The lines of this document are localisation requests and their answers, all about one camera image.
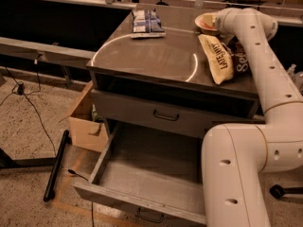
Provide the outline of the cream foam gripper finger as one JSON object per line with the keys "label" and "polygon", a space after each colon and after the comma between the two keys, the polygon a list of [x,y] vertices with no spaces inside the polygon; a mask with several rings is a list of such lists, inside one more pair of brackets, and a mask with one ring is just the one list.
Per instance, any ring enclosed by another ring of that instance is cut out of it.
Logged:
{"label": "cream foam gripper finger", "polygon": [[203,25],[206,28],[215,28],[216,24],[216,19],[217,19],[217,14],[216,13],[205,13],[203,15]]}

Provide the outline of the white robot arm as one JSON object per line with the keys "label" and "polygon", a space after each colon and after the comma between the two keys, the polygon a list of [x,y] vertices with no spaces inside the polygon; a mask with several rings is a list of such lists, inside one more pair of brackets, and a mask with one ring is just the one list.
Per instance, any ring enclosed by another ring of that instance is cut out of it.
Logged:
{"label": "white robot arm", "polygon": [[207,227],[271,227],[259,173],[303,165],[303,97],[268,43],[277,20],[256,9],[217,12],[216,28],[238,39],[258,94],[262,124],[222,123],[201,151]]}

